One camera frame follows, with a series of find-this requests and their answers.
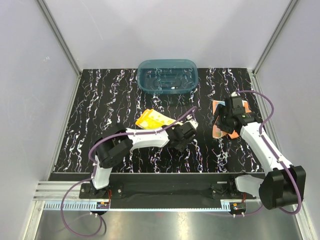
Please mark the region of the yellow patterned towel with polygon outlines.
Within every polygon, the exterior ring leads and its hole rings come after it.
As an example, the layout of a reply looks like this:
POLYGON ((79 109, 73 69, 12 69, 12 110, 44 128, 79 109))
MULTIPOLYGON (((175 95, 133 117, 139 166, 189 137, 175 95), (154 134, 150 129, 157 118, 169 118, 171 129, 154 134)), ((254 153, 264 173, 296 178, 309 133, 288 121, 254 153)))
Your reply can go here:
POLYGON ((154 109, 146 109, 136 120, 135 125, 141 129, 151 130, 169 126, 176 120, 169 118, 154 109))

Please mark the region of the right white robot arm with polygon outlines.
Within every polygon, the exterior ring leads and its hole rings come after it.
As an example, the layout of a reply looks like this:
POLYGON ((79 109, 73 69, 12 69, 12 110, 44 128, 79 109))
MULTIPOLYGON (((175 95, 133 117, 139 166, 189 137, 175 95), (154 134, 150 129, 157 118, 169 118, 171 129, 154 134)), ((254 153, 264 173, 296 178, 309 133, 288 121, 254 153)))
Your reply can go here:
POLYGON ((229 96, 224 101, 215 100, 212 107, 213 131, 220 130, 223 137, 237 133, 258 158, 265 174, 263 179, 249 174, 235 177, 227 185, 228 195, 236 199, 244 193, 250 194, 259 198, 268 210, 291 205, 300 209, 306 183, 304 168, 294 166, 284 157, 241 96, 229 96))

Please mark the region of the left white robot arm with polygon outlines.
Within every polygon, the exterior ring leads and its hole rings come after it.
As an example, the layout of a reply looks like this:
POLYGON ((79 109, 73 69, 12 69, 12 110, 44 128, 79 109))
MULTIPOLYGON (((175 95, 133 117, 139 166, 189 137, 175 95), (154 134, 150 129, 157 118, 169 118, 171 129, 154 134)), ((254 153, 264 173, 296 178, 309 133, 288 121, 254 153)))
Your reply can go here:
POLYGON ((197 134, 198 122, 187 120, 156 129, 131 129, 117 124, 109 136, 101 137, 89 150, 93 161, 90 192, 97 198, 108 193, 112 169, 136 149, 170 148, 182 152, 197 134))

